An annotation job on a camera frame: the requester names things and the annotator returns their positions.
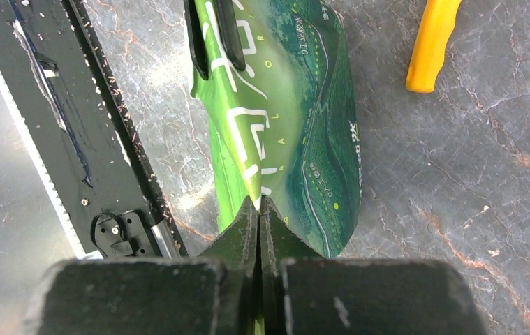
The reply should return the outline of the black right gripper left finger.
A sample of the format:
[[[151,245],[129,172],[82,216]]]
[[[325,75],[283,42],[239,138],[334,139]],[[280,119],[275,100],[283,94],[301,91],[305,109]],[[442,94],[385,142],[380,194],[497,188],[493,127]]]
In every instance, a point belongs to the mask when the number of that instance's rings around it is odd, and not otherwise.
[[[65,260],[24,313],[23,334],[257,334],[258,211],[245,199],[197,257]]]

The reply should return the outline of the green cat litter bag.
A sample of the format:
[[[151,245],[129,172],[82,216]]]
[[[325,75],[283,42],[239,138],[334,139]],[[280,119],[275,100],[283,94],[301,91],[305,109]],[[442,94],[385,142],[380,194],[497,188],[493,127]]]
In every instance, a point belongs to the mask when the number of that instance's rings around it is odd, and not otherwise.
[[[344,19],[324,1],[240,1],[246,70],[223,63],[207,31],[207,111],[218,226],[270,198],[319,254],[338,256],[358,225],[360,136]]]

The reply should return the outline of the yellow plastic scoop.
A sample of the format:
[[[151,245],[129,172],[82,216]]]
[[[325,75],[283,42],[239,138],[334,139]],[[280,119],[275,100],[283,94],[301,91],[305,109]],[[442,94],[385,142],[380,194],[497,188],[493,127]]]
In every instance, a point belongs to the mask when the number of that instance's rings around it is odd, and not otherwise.
[[[460,4],[461,0],[427,1],[405,81],[409,91],[428,94],[435,90]]]

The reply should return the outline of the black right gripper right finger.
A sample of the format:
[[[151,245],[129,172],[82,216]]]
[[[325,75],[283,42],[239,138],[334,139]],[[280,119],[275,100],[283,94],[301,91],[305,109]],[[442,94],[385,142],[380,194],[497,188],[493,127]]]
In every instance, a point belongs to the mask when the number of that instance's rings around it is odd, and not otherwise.
[[[259,218],[263,334],[484,334],[471,291],[435,259],[326,259],[270,198]]]

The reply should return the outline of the black bag clip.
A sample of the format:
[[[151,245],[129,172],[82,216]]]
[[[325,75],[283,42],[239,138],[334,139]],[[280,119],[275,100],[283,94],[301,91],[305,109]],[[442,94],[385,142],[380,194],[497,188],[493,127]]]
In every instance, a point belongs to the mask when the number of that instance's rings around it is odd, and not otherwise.
[[[207,31],[211,29],[223,63],[234,70],[246,70],[239,33],[238,10],[244,6],[240,1],[185,1],[184,22],[189,54],[194,71],[202,80],[209,78],[214,68],[207,53]]]

